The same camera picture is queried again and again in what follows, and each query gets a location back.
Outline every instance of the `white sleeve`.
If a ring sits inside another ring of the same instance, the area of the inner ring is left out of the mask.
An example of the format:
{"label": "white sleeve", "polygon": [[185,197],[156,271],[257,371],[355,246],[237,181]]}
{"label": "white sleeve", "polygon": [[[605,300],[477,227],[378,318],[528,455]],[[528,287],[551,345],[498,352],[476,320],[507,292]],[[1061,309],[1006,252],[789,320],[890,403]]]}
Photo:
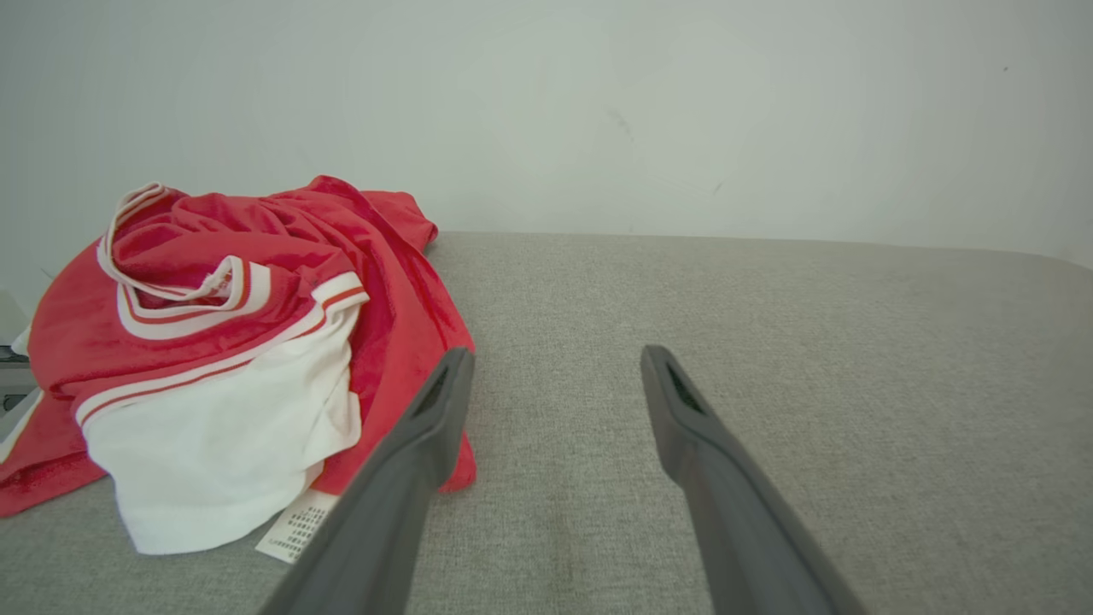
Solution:
{"label": "white sleeve", "polygon": [[226,374],[91,417],[91,459],[116,486],[137,551],[162,555],[238,540],[286,507],[322,461],[361,437],[349,390],[360,305]]}
{"label": "white sleeve", "polygon": [[15,336],[15,340],[11,343],[11,352],[16,355],[30,357],[31,352],[27,351],[28,344],[31,344],[31,328],[26,328],[23,330],[23,333]]}

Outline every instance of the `care label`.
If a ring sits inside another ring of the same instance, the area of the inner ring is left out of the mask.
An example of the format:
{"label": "care label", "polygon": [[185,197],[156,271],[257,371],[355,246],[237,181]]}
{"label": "care label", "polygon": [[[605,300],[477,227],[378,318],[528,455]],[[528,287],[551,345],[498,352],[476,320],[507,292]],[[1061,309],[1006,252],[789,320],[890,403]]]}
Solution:
{"label": "care label", "polygon": [[308,489],[284,509],[255,551],[293,564],[338,504],[338,496]]}

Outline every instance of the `red and white shirt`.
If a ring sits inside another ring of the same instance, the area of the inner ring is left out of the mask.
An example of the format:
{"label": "red and white shirt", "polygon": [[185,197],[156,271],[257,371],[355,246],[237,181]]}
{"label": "red and white shirt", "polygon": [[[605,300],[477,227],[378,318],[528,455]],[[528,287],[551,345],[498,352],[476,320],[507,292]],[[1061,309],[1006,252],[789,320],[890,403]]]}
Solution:
{"label": "red and white shirt", "polygon": [[[265,198],[127,194],[38,306],[44,395],[5,443],[0,515],[102,465],[138,548],[177,553],[246,534],[320,469],[312,487],[340,494],[444,353],[473,348],[422,253],[435,235],[410,194],[325,176]],[[465,437],[445,489],[473,480]]]}

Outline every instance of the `gray sofa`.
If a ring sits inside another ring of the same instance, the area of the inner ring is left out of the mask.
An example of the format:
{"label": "gray sofa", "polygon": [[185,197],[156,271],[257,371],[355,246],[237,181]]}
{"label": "gray sofa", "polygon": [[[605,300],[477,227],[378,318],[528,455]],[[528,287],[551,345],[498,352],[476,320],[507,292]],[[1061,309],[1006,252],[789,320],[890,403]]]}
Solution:
{"label": "gray sofa", "polygon": [[[409,613],[708,613],[638,371],[668,346],[870,611],[1093,612],[1093,271],[1019,253],[444,233],[479,480]],[[5,614],[239,614],[287,565],[137,555],[109,481],[0,520]]]}

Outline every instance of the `white wall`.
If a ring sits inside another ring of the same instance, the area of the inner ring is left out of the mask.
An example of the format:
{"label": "white wall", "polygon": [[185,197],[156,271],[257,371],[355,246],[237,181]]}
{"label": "white wall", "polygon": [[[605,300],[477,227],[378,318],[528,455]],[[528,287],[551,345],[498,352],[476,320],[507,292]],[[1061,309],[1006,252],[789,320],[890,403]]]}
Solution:
{"label": "white wall", "polygon": [[1090,0],[34,0],[0,9],[0,282],[158,179],[315,174],[442,228],[1093,265]]}

